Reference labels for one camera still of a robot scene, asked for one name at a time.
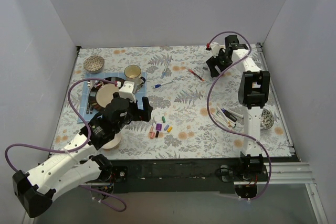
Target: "cable clip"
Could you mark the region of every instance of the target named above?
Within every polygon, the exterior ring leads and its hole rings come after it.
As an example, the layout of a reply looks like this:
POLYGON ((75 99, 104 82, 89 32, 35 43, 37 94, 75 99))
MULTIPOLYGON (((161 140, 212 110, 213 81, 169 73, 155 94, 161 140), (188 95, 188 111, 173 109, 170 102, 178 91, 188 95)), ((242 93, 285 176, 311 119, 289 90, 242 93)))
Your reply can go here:
POLYGON ((64 150, 65 154, 71 157, 72 160, 76 161, 76 163, 80 162, 80 160, 75 159, 75 157, 67 149, 65 149, 65 147, 62 150, 64 150))

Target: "metal bowl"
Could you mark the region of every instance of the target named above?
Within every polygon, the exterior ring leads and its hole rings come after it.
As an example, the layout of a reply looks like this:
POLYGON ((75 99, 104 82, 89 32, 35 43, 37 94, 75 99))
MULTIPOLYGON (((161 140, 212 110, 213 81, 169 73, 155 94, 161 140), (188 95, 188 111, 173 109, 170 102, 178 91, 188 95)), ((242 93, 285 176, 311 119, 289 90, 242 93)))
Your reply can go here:
POLYGON ((100 73, 104 68, 105 60, 103 57, 93 55, 84 61, 84 68, 89 73, 100 73))

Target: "pen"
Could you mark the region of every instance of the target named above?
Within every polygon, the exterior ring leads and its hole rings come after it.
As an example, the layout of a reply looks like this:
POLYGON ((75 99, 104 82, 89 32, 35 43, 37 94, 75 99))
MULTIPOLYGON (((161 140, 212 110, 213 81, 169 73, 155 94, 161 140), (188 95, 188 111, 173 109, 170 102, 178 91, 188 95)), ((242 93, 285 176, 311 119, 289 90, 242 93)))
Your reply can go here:
POLYGON ((198 74, 196 74, 193 70, 191 70, 191 69, 188 69, 188 71, 190 72, 190 73, 192 73, 194 76, 196 76, 197 78, 199 78, 201 81, 204 81, 198 74))
POLYGON ((166 72, 167 72, 167 68, 168 68, 169 63, 170 63, 170 61, 168 61, 166 67, 165 67, 164 70, 162 71, 161 79, 163 79, 163 77, 166 75, 166 72))
POLYGON ((154 85, 153 88, 154 89, 157 89, 158 87, 161 87, 163 85, 166 85, 166 84, 169 84, 169 83, 172 83, 173 81, 169 81, 169 82, 166 82, 166 83, 163 83, 163 84, 157 84, 157 85, 154 85))

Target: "purple marker cap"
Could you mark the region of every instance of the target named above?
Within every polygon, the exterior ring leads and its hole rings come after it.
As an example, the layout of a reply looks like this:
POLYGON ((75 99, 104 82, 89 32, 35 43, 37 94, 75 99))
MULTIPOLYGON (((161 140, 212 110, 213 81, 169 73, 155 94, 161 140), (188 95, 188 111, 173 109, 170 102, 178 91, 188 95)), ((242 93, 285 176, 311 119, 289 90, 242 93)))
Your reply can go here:
POLYGON ((162 124, 161 123, 157 123, 156 124, 156 130, 157 131, 161 131, 161 128, 162 128, 162 124))

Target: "blue mat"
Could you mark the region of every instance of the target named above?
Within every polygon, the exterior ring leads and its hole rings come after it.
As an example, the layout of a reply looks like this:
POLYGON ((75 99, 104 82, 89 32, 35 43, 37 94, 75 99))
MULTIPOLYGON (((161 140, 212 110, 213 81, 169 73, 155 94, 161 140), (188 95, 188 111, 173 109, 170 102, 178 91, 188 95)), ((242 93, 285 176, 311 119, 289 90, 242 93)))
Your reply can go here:
MULTIPOLYGON (((147 79, 147 73, 146 72, 142 72, 142 76, 147 79)), ((122 78, 124 80, 126 80, 126 76, 124 75, 124 73, 98 73, 98 74, 90 74, 87 73, 85 75, 85 78, 100 78, 100 79, 105 79, 107 77, 119 77, 122 78)), ((83 118, 85 119, 85 121, 89 122, 93 116, 98 113, 97 110, 93 109, 93 113, 92 114, 87 114, 86 113, 86 108, 88 105, 88 99, 89 99, 89 93, 90 93, 90 87, 88 87, 88 83, 85 81, 83 84, 83 94, 82 94, 82 99, 80 101, 80 108, 79 108, 79 113, 81 116, 83 116, 83 118)), ((142 97, 146 96, 146 91, 147 91, 147 82, 145 82, 145 84, 142 86, 142 88, 138 91, 138 93, 135 94, 135 98, 138 101, 138 108, 139 109, 143 109, 143 104, 142 104, 142 97)), ((78 123, 82 123, 82 120, 80 118, 77 119, 78 123)))

